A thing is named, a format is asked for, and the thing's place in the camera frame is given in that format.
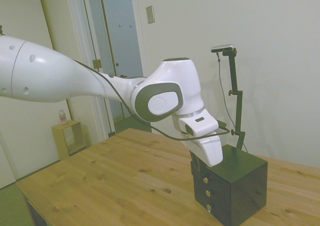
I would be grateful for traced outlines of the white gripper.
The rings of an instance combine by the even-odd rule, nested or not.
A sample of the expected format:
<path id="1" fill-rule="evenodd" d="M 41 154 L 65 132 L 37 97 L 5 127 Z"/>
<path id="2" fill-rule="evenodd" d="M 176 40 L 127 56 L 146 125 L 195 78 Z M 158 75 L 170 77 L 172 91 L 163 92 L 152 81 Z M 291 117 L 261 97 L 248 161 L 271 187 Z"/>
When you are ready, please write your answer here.
<path id="1" fill-rule="evenodd" d="M 223 160 L 223 150 L 219 136 L 186 141 L 190 150 L 191 162 L 197 173 L 201 173 L 199 158 L 209 167 L 213 167 Z"/>

